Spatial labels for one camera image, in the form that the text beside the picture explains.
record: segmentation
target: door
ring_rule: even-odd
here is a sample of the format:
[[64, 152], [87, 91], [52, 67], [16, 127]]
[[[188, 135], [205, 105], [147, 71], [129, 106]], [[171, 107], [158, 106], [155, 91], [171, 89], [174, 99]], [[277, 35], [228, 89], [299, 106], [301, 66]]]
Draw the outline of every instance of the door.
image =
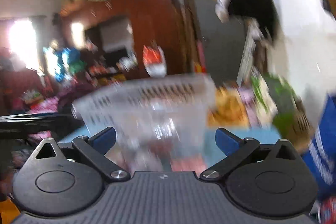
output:
[[233, 18], [222, 23], [215, 13], [216, 0], [192, 2], [197, 36], [202, 41], [207, 72], [216, 85], [236, 81], [246, 38], [242, 19]]

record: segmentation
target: red package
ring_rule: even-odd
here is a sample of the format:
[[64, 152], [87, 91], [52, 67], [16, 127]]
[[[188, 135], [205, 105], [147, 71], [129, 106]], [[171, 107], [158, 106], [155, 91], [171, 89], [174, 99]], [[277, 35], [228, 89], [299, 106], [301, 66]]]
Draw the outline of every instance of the red package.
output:
[[143, 47], [143, 63], [144, 65], [160, 64], [162, 63], [161, 53], [158, 48]]
[[174, 172], [180, 171], [195, 171], [197, 176], [207, 169], [207, 166], [201, 155], [195, 155], [194, 157], [172, 160], [170, 162], [171, 170]]
[[332, 196], [323, 201], [320, 211], [322, 224], [336, 223], [336, 196]]

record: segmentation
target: transparent plastic bin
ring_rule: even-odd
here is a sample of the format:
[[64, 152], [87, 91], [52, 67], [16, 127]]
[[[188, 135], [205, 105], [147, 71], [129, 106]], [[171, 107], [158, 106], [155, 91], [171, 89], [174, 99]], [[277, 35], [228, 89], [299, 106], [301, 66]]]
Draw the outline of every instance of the transparent plastic bin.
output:
[[169, 139], [171, 156], [188, 156], [201, 149], [207, 111], [214, 105], [212, 79], [195, 74], [105, 87], [75, 101], [73, 108], [92, 134], [113, 126], [120, 146], [137, 150], [153, 142], [165, 146]]

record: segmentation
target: ribbed surface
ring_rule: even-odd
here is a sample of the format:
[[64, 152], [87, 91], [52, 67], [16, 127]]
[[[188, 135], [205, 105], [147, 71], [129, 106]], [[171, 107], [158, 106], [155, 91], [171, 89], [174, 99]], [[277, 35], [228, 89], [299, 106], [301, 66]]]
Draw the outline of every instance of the ribbed surface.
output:
[[111, 184], [91, 208], [60, 219], [21, 215], [15, 224], [313, 224], [306, 217], [267, 220], [234, 207], [221, 188], [197, 180], [192, 172], [137, 172], [124, 183]]

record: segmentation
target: black cloth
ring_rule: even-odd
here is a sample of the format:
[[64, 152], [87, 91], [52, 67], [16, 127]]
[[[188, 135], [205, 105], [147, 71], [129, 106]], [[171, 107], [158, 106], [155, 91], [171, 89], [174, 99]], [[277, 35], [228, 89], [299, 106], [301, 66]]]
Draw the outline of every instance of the black cloth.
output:
[[231, 0], [227, 11], [230, 16], [255, 18], [263, 35], [268, 36], [267, 28], [270, 36], [274, 38], [277, 14], [272, 0]]

